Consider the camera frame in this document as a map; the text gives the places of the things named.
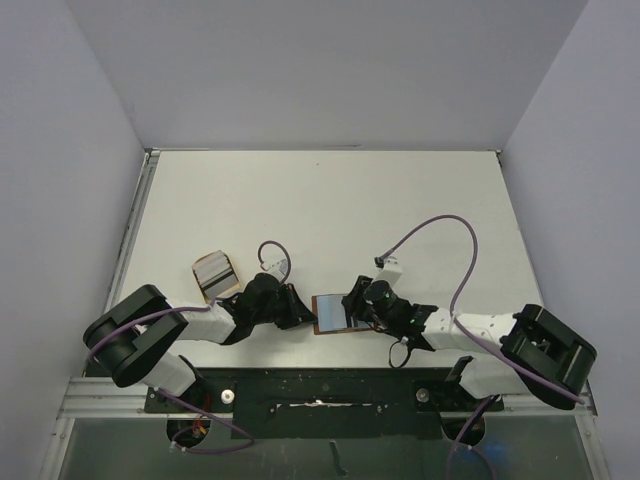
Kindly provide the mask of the brown leather card holder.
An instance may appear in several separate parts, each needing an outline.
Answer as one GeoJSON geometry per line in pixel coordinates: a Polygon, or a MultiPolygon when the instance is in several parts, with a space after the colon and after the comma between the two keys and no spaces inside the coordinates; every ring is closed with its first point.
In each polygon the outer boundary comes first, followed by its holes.
{"type": "Polygon", "coordinates": [[[372,329],[367,323],[348,318],[342,299],[340,294],[312,297],[312,312],[316,316],[313,327],[315,335],[355,333],[372,329]]]}

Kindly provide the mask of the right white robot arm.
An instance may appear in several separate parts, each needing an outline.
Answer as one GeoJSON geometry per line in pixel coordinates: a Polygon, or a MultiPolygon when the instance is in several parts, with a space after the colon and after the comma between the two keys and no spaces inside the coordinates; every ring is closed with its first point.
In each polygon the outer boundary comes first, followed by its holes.
{"type": "Polygon", "coordinates": [[[463,368],[445,384],[446,399],[459,409],[488,395],[527,390],[551,407],[572,410],[597,358],[593,345],[537,304],[507,314],[453,314],[435,305],[412,303],[397,296],[388,281],[366,276],[357,278],[341,304],[348,320],[370,324],[409,353],[488,354],[515,372],[490,374],[463,368]]]}

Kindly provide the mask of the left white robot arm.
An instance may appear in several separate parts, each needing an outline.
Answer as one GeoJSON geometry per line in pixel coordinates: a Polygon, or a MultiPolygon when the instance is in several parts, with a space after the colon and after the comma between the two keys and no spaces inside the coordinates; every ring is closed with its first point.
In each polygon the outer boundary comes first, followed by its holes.
{"type": "Polygon", "coordinates": [[[248,338],[258,325],[288,330],[316,321],[292,284],[258,273],[243,291],[210,304],[170,302],[156,286],[143,285],[95,320],[83,342],[89,358],[116,386],[142,383],[167,392],[177,408],[190,411],[202,402],[204,387],[196,368],[169,352],[175,342],[230,346],[248,338]]]}

